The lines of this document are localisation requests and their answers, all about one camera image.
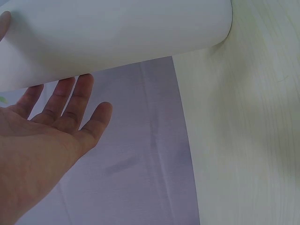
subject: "white paper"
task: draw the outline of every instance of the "white paper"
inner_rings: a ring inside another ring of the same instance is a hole
[[[224,40],[230,0],[11,0],[0,91],[189,52]]]

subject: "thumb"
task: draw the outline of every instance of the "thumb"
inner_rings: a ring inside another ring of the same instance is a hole
[[[9,11],[5,11],[0,15],[0,41],[4,38],[8,31],[11,21],[11,14]]]

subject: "hand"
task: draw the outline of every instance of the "hand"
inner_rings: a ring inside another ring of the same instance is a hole
[[[0,35],[10,13],[0,16]],[[58,82],[44,110],[27,120],[43,85],[28,88],[16,105],[0,108],[0,224],[13,224],[44,198],[74,163],[96,146],[112,106],[101,103],[81,130],[93,86],[92,75]]]

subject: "fingers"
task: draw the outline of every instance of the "fingers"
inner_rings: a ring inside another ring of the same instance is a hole
[[[0,41],[4,38],[6,32],[8,31],[11,21],[11,14],[5,11],[0,15]]]
[[[54,122],[53,127],[66,133],[73,133],[78,130],[93,84],[94,78],[91,74],[82,75],[78,78],[72,97],[63,115]]]
[[[28,88],[20,100],[15,105],[9,106],[8,108],[27,119],[41,96],[43,88],[43,84]]]
[[[52,125],[60,116],[71,94],[75,78],[60,80],[43,111],[31,121]]]
[[[113,107],[110,103],[101,103],[83,128],[73,134],[81,145],[81,156],[97,145],[111,119],[112,111]]]

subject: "light wood surface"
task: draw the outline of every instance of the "light wood surface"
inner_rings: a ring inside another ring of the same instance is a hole
[[[226,41],[173,58],[201,225],[298,225],[300,1],[232,4]]]

